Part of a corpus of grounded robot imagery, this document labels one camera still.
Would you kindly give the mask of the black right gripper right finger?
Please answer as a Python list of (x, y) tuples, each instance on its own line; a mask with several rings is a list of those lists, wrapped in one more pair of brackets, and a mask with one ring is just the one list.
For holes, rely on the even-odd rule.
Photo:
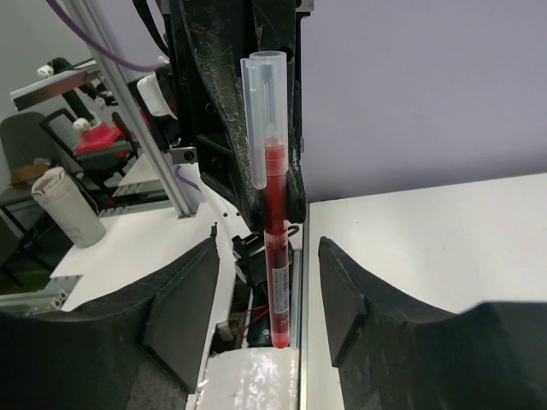
[(330, 238), (318, 257), (345, 408), (545, 408), (544, 303), (483, 302), (450, 313), (388, 284)]

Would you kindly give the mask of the red background robot base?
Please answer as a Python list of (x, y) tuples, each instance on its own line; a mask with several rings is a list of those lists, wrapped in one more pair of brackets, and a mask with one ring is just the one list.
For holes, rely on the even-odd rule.
[(104, 122), (92, 126), (86, 119), (76, 120), (73, 123), (73, 129), (80, 136), (80, 141), (73, 147), (73, 152), (76, 155), (107, 149), (121, 135), (121, 131), (117, 127), (112, 127)]

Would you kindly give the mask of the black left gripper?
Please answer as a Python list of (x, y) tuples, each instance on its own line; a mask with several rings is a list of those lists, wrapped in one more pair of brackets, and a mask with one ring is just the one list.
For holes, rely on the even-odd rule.
[[(254, 1), (160, 1), (165, 32), (150, 7), (134, 2), (168, 63), (156, 70), (169, 114), (154, 136), (161, 149), (195, 149), (202, 181), (240, 213), (253, 232), (265, 226), (263, 195), (251, 183), (239, 61), (259, 52)], [(310, 15), (313, 4), (298, 1)]]

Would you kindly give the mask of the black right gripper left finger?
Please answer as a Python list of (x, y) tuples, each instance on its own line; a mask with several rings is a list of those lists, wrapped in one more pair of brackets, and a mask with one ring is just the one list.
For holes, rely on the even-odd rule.
[(70, 312), (1, 316), (4, 409), (182, 409), (219, 272), (213, 238)]

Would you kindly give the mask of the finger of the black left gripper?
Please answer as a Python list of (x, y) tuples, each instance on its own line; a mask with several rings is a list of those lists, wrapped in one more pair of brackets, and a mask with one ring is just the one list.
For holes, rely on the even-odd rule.
[(291, 223), (306, 219), (302, 168), (301, 20), (298, 1), (257, 0), (252, 3), (259, 51), (283, 51), (287, 56), (288, 172), (287, 216)]

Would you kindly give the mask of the red pencil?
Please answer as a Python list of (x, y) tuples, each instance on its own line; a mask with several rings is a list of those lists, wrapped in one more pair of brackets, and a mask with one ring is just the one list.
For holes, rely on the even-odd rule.
[(264, 243), (268, 281), (268, 312), (272, 345), (290, 344), (290, 262), (285, 216), (287, 155), (282, 145), (265, 149), (267, 184), (264, 190)]

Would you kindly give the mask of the clear small cap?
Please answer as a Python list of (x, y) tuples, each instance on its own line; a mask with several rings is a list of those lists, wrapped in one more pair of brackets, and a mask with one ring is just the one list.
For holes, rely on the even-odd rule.
[(258, 190), (288, 170), (286, 53), (259, 51), (240, 60), (250, 177)]

